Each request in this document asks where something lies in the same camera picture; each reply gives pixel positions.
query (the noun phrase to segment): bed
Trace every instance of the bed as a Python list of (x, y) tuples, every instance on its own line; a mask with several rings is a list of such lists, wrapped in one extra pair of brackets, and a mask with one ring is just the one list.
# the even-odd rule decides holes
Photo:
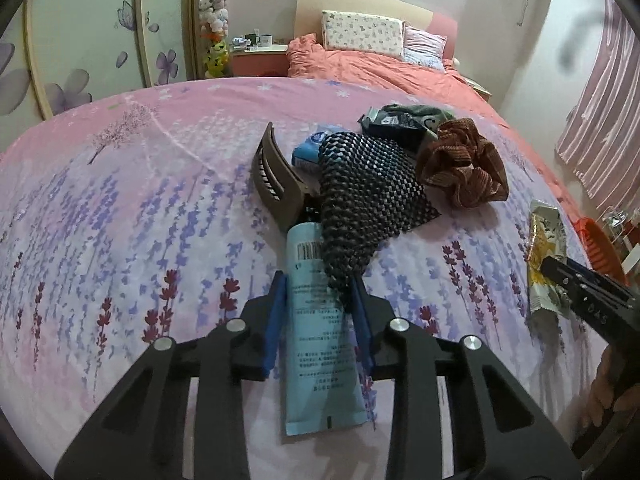
[[(205, 335), (284, 268), (284, 236), (250, 177), (267, 122), (288, 157), (318, 124), (357, 130), (369, 107), (391, 102), (443, 105), (315, 77), (185, 82), (75, 108), (9, 148), (0, 162), (0, 406), (45, 471), (156, 337)], [(435, 335), (481, 335), (569, 440), (604, 343), (575, 317), (527, 322), (529, 203), (559, 203), (505, 125), (444, 105), (495, 143), (510, 197), (455, 210), (428, 190), (440, 217), (386, 243), (364, 280)], [(567, 232), (569, 256), (585, 262)], [(362, 378), (375, 426), (287, 438), (285, 374), (277, 365), (264, 383), (243, 385), (252, 477), (383, 478), (393, 384)]]
[[(364, 12), (405, 20), (431, 34), (447, 37), (443, 52), (445, 73), (411, 65), (389, 56), (342, 50), (325, 50), (322, 46), (321, 12), (324, 9)], [(376, 88), (399, 89), (441, 103), (453, 104), (498, 124), (502, 134), (511, 139), (520, 152), (544, 178), (562, 208), (575, 223), (580, 210), (566, 187), (542, 158), (485, 102), (454, 68), (453, 58), (458, 24), (438, 12), (422, 9), (399, 0), (298, 0), (294, 24), (295, 39), (289, 44), (289, 77), (323, 78)]]

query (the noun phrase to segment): pillow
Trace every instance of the pillow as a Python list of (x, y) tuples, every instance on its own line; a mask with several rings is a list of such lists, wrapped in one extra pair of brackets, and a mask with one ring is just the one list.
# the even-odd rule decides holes
[(446, 44), (446, 36), (430, 34), (427, 31), (405, 24), (402, 60), (444, 72), (442, 53)]
[(439, 57), (429, 56), (429, 54), (421, 54), (420, 52), (414, 52), (413, 50), (405, 49), (402, 61), (405, 63), (411, 63), (412, 65), (425, 66), (427, 68), (433, 68), (438, 72), (444, 72), (444, 64)]
[(327, 50), (359, 50), (402, 59), (402, 21), (359, 12), (322, 11)]

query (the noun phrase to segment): barcode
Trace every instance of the barcode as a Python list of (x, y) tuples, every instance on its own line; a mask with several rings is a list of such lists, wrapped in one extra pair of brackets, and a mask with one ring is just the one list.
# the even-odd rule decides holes
[(298, 244), (298, 260), (319, 260), (320, 242), (302, 242)]

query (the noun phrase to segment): purple flower decal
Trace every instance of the purple flower decal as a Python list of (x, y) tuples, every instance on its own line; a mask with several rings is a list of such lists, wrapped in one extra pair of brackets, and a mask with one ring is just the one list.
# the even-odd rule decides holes
[(149, 12), (148, 11), (145, 14), (145, 25), (147, 25), (146, 28), (148, 28), (149, 31), (151, 31), (151, 32), (157, 32), (158, 30), (160, 30), (160, 25), (158, 25), (157, 23), (152, 23), (151, 25), (149, 25)]
[(169, 82), (169, 76), (176, 77), (178, 75), (178, 64), (174, 63), (175, 50), (170, 49), (169, 52), (164, 54), (161, 52), (156, 58), (156, 68), (160, 70), (158, 76), (158, 84), (166, 85)]
[(64, 89), (55, 83), (45, 85), (47, 101), (54, 115), (61, 114), (71, 108), (85, 105), (94, 100), (88, 92), (82, 92), (89, 83), (89, 73), (81, 68), (71, 71), (66, 78)]
[(116, 60), (116, 68), (120, 68), (121, 66), (123, 66), (128, 57), (129, 55), (123, 50)]
[[(13, 43), (0, 43), (0, 76), (14, 56)], [(13, 112), (24, 100), (31, 82), (29, 71), (25, 68), (11, 70), (0, 77), (0, 116)]]
[(131, 4), (124, 0), (122, 2), (122, 8), (118, 9), (118, 21), (120, 25), (128, 30), (136, 30), (136, 15), (133, 12)]

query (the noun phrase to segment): mug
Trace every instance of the mug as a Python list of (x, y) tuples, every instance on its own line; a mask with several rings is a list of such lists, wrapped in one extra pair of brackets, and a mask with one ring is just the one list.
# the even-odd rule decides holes
[(260, 46), (271, 46), (273, 44), (273, 34), (263, 34), (258, 42)]
[(245, 38), (246, 40), (251, 41), (250, 46), (251, 46), (251, 45), (257, 45), (257, 44), (258, 44), (258, 38), (257, 38), (257, 36), (256, 36), (255, 34), (245, 34), (245, 35), (244, 35), (244, 38)]

